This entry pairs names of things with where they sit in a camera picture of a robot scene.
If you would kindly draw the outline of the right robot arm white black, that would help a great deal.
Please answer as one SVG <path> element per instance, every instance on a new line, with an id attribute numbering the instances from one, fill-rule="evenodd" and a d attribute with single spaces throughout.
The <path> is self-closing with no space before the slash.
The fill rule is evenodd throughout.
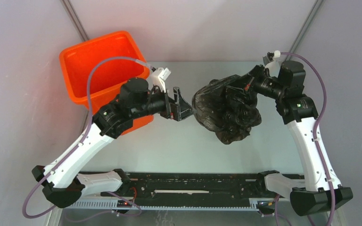
<path id="1" fill-rule="evenodd" d="M 272 173 L 257 181 L 255 190 L 262 197 L 275 192 L 287 198 L 299 216 L 337 210 L 354 196 L 350 187 L 342 186 L 330 163 L 321 139 L 315 103 L 303 93 L 305 76 L 302 63 L 285 61 L 277 77 L 270 76 L 269 67 L 257 65 L 241 78 L 245 91 L 275 100 L 276 110 L 294 139 L 304 170 L 302 184 L 281 173 Z"/>

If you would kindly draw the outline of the black plastic trash bag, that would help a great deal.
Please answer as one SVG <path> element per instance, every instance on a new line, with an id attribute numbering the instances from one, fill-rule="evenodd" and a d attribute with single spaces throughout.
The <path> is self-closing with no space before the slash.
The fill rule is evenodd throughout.
<path id="1" fill-rule="evenodd" d="M 252 127 L 262 123 L 257 109 L 257 93 L 248 89 L 242 76 L 213 79 L 192 98 L 195 119 L 214 132 L 225 145 L 250 135 Z"/>

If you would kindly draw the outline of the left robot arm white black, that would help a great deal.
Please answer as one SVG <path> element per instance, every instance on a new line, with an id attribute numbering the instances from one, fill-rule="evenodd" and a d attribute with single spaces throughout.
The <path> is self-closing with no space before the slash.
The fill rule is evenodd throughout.
<path id="1" fill-rule="evenodd" d="M 52 166 L 36 166 L 32 173 L 42 184 L 46 199 L 59 208 L 65 208 L 83 196 L 115 192 L 125 196 L 130 190 L 130 179 L 122 169 L 105 173 L 82 174 L 81 169 L 101 149 L 133 127 L 134 121 L 159 114 L 166 119 L 182 121 L 194 114 L 179 88 L 174 96 L 157 88 L 149 89 L 142 78 L 131 78 L 120 88 L 120 93 L 102 106 L 92 117 L 91 124 L 73 147 L 68 148 Z"/>

